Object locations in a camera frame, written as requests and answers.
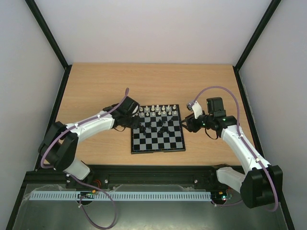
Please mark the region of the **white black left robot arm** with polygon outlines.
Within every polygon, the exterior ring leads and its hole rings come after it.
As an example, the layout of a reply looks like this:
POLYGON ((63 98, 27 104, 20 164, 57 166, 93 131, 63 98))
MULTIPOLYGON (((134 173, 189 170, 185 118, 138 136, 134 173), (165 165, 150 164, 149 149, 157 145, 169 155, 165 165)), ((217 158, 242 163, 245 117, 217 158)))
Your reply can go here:
POLYGON ((65 172, 81 181, 86 179, 91 169, 75 156, 78 144, 118 126, 136 129, 140 119, 136 115, 139 108, 138 102, 125 96, 120 103, 105 107, 87 119, 69 124, 55 122, 38 148, 42 157, 41 167, 65 172))

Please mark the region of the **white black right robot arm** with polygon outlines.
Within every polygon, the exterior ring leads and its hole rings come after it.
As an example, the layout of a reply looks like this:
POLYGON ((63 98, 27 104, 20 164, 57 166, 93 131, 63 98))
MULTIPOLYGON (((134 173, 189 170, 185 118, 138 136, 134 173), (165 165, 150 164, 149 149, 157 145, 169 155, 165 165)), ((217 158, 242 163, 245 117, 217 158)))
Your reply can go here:
POLYGON ((223 184, 240 193, 243 203, 249 207, 273 204, 278 207, 279 193, 282 191, 283 172, 277 165, 271 165, 246 138, 238 120, 227 116, 220 97, 207 99, 208 112, 204 112, 197 101, 187 104, 192 113, 183 120, 183 127, 196 133, 200 129, 213 130, 238 158, 244 172, 239 173, 227 165, 219 165, 210 174, 209 182, 213 187, 223 184))

